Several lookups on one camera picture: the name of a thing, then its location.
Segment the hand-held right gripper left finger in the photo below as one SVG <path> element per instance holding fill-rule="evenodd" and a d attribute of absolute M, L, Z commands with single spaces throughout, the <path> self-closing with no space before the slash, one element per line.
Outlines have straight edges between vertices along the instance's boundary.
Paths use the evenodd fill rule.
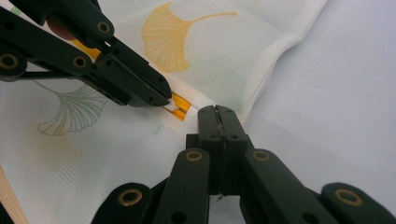
<path fill-rule="evenodd" d="M 222 194 L 222 122 L 219 116 L 219 106 L 209 105 L 197 112 L 198 132 L 188 134 L 186 149 L 200 148 L 210 156 L 209 191 L 211 195 Z"/>

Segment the white ginkgo leaf print pillowcase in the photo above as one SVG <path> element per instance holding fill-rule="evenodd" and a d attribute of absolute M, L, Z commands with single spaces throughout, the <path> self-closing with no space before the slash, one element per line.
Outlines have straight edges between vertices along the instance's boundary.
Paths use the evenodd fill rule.
<path fill-rule="evenodd" d="M 90 224 L 107 195 L 171 171 L 207 105 L 241 121 L 327 0 L 99 0 L 117 37 L 187 105 L 116 105 L 78 80 L 0 81 L 0 170 L 27 224 Z"/>

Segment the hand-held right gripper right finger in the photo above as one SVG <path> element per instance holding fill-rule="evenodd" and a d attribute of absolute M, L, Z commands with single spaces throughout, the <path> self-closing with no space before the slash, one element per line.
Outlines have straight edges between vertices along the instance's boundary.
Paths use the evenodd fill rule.
<path fill-rule="evenodd" d="M 243 182 L 241 160 L 252 144 L 230 108 L 218 105 L 217 110 L 223 140 L 220 192 L 222 195 L 239 195 Z"/>

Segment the white table mat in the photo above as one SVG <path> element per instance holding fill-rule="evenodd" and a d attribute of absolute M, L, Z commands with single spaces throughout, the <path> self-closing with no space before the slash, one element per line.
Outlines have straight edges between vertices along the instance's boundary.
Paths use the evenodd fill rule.
<path fill-rule="evenodd" d="M 305 186 L 348 183 L 396 216 L 396 0 L 327 0 L 243 122 Z"/>

